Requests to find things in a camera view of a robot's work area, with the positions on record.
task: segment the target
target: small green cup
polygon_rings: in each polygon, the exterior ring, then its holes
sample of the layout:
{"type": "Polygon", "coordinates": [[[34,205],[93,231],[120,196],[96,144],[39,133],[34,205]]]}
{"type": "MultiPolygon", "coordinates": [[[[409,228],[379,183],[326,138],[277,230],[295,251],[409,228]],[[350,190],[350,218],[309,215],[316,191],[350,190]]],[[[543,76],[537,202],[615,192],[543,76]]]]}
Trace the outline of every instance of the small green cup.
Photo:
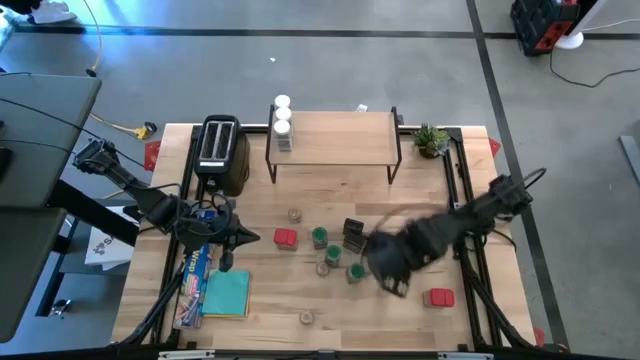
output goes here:
{"type": "Polygon", "coordinates": [[[340,255],[342,255],[342,249],[340,246],[331,245],[327,248],[327,255],[324,261],[331,267],[338,267],[340,265],[340,255]]]}
{"type": "Polygon", "coordinates": [[[347,268],[347,282],[349,284],[355,284],[360,282],[366,276],[366,271],[364,270],[364,266],[360,263],[351,264],[347,268]]]}
{"type": "Polygon", "coordinates": [[[311,237],[313,238],[313,247],[316,250],[326,248],[327,244],[329,243],[327,229],[323,227],[317,227],[313,229],[313,231],[311,232],[311,237]]]}

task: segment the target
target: concrete floor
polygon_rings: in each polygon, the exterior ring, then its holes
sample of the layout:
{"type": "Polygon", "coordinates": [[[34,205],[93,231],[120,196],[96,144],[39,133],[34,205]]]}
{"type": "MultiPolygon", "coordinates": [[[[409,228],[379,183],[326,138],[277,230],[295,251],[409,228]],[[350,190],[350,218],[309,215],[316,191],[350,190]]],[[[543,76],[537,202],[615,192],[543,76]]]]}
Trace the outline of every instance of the concrete floor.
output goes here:
{"type": "MultiPolygon", "coordinates": [[[[506,129],[496,120],[500,112],[492,106],[469,2],[474,1],[89,0],[107,32],[114,30],[108,25],[116,30],[176,30],[165,31],[167,36],[103,36],[98,70],[103,87],[94,111],[132,126],[154,121],[161,129],[168,122],[201,122],[214,113],[234,114],[243,123],[265,123],[270,101],[286,93],[296,108],[353,110],[362,103],[371,110],[386,110],[396,105],[408,124],[485,125],[504,145],[496,157],[499,172],[549,169],[531,188],[533,215],[572,350],[637,358],[640,187],[617,137],[627,134],[640,140],[640,74],[609,79],[596,89],[579,88],[554,77],[547,56],[525,58],[515,40],[486,40],[506,129]],[[189,35],[182,29],[194,32],[189,35]],[[203,29],[448,31],[468,36],[202,36],[203,29]]],[[[512,31],[511,2],[475,0],[485,32],[512,31]]],[[[95,60],[98,38],[82,0],[68,3],[89,34],[17,29],[0,53],[0,66],[8,71],[84,75],[95,60]]],[[[592,26],[626,18],[640,18],[640,3],[609,1],[592,26]]],[[[640,23],[599,32],[638,33],[640,23]]],[[[578,50],[556,52],[554,67],[571,79],[594,82],[606,73],[637,67],[637,44],[638,40],[588,40],[578,50]]],[[[87,128],[142,160],[141,143],[92,121],[87,128]]],[[[150,173],[135,165],[129,168],[150,179],[150,173]]],[[[84,176],[69,168],[63,178],[93,197],[115,190],[106,180],[84,176]]],[[[540,259],[532,259],[527,246],[531,236],[527,238],[519,220],[512,231],[534,324],[549,338],[534,271],[540,259]]],[[[104,313],[113,309],[105,306],[104,313]]],[[[67,343],[33,346],[98,346],[108,342],[104,334],[109,332],[78,331],[67,343]]],[[[3,346],[0,352],[36,350],[3,346]]]]}

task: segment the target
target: red cube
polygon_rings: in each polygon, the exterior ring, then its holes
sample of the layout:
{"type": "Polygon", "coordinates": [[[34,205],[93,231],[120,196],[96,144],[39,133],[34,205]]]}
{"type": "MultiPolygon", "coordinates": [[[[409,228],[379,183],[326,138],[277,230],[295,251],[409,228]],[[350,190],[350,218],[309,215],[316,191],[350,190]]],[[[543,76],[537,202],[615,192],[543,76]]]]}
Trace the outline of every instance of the red cube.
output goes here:
{"type": "Polygon", "coordinates": [[[280,250],[296,251],[298,249],[298,239],[295,230],[276,229],[273,242],[280,250]]]}
{"type": "Polygon", "coordinates": [[[433,288],[423,294],[424,305],[433,307],[453,307],[455,298],[453,290],[433,288]]]}

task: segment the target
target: wooden shelf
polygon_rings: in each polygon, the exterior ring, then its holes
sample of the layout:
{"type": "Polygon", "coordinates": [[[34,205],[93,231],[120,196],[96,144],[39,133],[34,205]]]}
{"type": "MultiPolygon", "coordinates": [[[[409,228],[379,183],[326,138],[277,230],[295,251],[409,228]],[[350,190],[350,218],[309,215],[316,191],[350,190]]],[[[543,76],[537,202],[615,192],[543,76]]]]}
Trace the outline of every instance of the wooden shelf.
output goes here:
{"type": "MultiPolygon", "coordinates": [[[[271,124],[275,123],[275,114],[271,124]]],[[[294,111],[293,151],[278,150],[271,133],[272,165],[380,165],[398,163],[391,112],[294,111]]]]}

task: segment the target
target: succulent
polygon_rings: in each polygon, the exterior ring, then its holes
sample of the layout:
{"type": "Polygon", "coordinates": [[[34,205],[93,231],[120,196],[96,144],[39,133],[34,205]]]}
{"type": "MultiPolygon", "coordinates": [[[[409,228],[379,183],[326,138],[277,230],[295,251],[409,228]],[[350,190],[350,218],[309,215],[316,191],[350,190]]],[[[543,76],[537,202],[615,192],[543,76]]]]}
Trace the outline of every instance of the succulent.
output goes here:
{"type": "Polygon", "coordinates": [[[436,157],[443,155],[449,148],[449,134],[433,125],[423,123],[420,129],[413,133],[413,142],[421,154],[436,157]]]}

